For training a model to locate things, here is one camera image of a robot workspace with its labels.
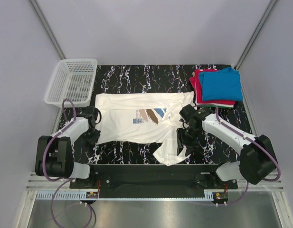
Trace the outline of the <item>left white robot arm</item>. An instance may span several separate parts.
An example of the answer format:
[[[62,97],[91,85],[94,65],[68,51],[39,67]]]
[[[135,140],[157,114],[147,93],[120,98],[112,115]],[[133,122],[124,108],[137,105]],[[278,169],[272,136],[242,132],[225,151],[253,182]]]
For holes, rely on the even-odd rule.
[[[84,138],[90,144],[97,143],[101,131],[95,127],[101,120],[101,112],[94,106],[88,106],[84,113],[76,115],[58,132],[41,136],[37,146],[36,175],[50,181],[62,178],[88,179],[91,168],[74,161],[72,145],[79,138]]]

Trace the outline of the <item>white printed t shirt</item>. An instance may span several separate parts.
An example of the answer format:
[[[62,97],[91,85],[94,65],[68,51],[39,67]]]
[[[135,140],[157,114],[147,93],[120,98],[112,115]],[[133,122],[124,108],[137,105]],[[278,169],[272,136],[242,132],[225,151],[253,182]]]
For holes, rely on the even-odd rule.
[[[186,146],[178,148],[180,111],[193,101],[193,92],[98,94],[95,106],[102,119],[96,126],[101,132],[97,143],[161,143],[155,159],[166,166],[180,163],[189,158]]]

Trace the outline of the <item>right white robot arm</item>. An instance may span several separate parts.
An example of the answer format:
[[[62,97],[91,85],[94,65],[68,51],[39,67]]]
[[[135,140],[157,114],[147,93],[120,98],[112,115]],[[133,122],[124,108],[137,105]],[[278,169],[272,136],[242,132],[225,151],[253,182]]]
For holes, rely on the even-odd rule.
[[[192,105],[180,111],[182,120],[188,124],[186,128],[177,129],[177,155],[185,152],[185,156],[198,147],[198,140],[203,133],[210,133],[234,149],[240,160],[221,164],[215,175],[223,182],[230,180],[246,180],[257,185],[260,181],[269,181],[267,176],[277,171],[279,180],[281,170],[270,139],[246,133],[219,117],[218,111],[208,107],[195,109]]]

